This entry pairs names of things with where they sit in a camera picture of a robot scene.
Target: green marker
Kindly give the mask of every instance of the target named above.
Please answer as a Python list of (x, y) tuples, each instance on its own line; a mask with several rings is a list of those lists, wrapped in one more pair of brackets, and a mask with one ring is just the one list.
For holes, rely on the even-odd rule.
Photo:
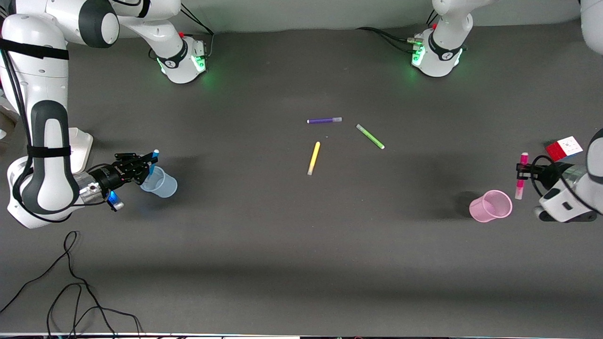
[(377, 140), (376, 137), (374, 137), (371, 133), (365, 130), (364, 127), (360, 126), (360, 124), (356, 125), (356, 128), (358, 128), (358, 130), (361, 131), (362, 134), (366, 135), (367, 138), (371, 139), (371, 141), (374, 142), (377, 147), (381, 148), (382, 150), (385, 148), (385, 146), (381, 144), (381, 141)]

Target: cup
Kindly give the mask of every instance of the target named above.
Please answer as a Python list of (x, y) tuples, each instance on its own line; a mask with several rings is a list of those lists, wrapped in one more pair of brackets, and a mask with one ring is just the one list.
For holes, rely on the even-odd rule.
[(473, 219), (480, 223), (505, 218), (511, 214), (512, 210), (511, 198), (504, 192), (497, 190), (486, 192), (469, 205), (469, 213)]
[(159, 197), (169, 198), (178, 189), (178, 182), (164, 172), (163, 168), (155, 166), (153, 173), (145, 179), (140, 188), (143, 191), (155, 193)]

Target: light blue plastic cup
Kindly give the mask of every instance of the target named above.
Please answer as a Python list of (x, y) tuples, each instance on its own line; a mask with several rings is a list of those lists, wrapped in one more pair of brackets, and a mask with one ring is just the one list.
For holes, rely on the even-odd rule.
[(155, 193), (159, 197), (169, 198), (178, 189), (178, 182), (169, 174), (164, 172), (163, 168), (155, 166), (153, 173), (140, 186), (143, 191)]

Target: red and white cube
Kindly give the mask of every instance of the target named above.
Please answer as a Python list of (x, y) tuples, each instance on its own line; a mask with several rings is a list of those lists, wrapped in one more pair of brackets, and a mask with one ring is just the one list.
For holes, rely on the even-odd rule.
[(559, 161), (565, 157), (573, 156), (574, 154), (582, 152), (582, 147), (578, 144), (578, 141), (571, 136), (569, 138), (561, 139), (554, 144), (548, 145), (546, 152), (554, 161)]

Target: yellow marker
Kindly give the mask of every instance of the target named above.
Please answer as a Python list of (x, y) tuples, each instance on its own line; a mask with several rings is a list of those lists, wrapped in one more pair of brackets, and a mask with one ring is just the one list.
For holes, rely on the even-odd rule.
[(320, 149), (320, 141), (316, 141), (314, 145), (314, 152), (312, 153), (312, 160), (310, 160), (310, 167), (308, 168), (308, 175), (311, 176), (314, 172), (314, 165), (316, 164), (316, 158), (318, 158), (318, 150)]

